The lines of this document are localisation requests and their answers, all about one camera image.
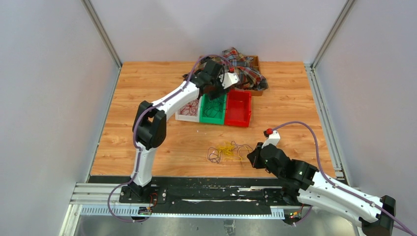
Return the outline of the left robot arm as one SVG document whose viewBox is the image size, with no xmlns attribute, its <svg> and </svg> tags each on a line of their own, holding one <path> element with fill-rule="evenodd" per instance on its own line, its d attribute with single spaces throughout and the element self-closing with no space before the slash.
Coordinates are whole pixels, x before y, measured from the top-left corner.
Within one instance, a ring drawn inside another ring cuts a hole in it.
<svg viewBox="0 0 417 236">
<path fill-rule="evenodd" d="M 153 102 L 140 103 L 132 128 L 136 158 L 127 184 L 137 202 L 150 199 L 153 161 L 157 148 L 166 139 L 168 119 L 203 94 L 216 98 L 227 92 L 227 72 L 225 66 L 210 59 L 203 69 L 191 70 L 187 79 L 169 94 Z"/>
</svg>

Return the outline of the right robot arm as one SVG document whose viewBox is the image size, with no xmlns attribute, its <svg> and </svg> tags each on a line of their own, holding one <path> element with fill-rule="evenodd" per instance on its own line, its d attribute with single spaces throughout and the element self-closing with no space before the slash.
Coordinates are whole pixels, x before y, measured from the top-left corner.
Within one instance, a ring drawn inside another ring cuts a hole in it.
<svg viewBox="0 0 417 236">
<path fill-rule="evenodd" d="M 372 196 L 351 188 L 305 161 L 290 159 L 273 144 L 258 143 L 247 158 L 253 168 L 264 169 L 278 178 L 284 203 L 326 210 L 354 223 L 367 236 L 392 235 L 394 198 Z"/>
</svg>

